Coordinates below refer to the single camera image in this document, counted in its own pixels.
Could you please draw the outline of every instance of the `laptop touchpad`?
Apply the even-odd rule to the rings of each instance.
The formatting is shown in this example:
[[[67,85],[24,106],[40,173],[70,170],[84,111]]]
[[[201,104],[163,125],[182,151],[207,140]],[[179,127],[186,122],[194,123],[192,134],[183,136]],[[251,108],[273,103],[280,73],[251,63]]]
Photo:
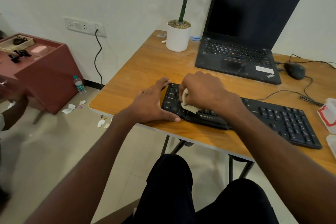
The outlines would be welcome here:
[[[221,59],[221,69],[228,73],[246,74],[245,64],[237,61]]]

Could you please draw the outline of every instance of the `red cabinet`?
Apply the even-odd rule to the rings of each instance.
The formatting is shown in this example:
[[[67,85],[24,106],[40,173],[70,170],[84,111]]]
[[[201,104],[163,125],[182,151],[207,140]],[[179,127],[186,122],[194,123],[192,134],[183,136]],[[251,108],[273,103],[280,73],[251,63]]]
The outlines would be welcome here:
[[[26,49],[29,53],[39,45],[46,46],[48,52],[40,57],[21,57],[19,63],[13,63],[9,53],[0,51],[0,95],[8,96],[26,90],[32,107],[56,114],[77,94],[73,76],[83,80],[82,74],[66,44],[22,33],[19,35],[34,39],[35,44]]]

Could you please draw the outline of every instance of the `plastic bottle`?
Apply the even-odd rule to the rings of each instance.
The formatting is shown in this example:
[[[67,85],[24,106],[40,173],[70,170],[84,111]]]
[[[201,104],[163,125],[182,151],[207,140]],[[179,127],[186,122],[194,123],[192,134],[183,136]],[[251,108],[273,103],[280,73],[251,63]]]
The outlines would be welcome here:
[[[85,94],[86,93],[86,88],[83,85],[83,82],[80,78],[77,77],[77,75],[75,75],[73,80],[73,83],[76,85],[77,90],[81,93],[81,94]]]

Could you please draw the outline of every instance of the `plant stem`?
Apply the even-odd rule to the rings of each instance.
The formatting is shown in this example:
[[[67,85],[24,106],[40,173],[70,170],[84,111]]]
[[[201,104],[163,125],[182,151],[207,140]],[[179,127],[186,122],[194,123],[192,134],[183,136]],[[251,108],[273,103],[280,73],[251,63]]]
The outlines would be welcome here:
[[[179,24],[182,24],[182,22],[183,22],[183,18],[184,18],[184,13],[186,11],[187,2],[188,2],[188,0],[183,0],[180,18],[178,19]]]

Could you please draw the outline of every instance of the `black keyboard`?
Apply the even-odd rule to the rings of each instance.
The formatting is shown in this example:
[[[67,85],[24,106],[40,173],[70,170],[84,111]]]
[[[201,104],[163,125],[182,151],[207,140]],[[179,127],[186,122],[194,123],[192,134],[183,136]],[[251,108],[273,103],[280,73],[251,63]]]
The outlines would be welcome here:
[[[304,111],[295,108],[241,98],[247,109],[278,135],[294,145],[321,149],[322,145],[314,133]],[[222,129],[232,129],[230,124],[211,110],[200,110],[196,114],[181,107],[179,84],[170,83],[162,109],[173,112],[181,119]]]
[[[205,43],[204,53],[251,61],[262,66],[271,67],[271,63],[267,57],[267,51],[265,49],[254,50],[232,44],[224,44],[207,40]]]

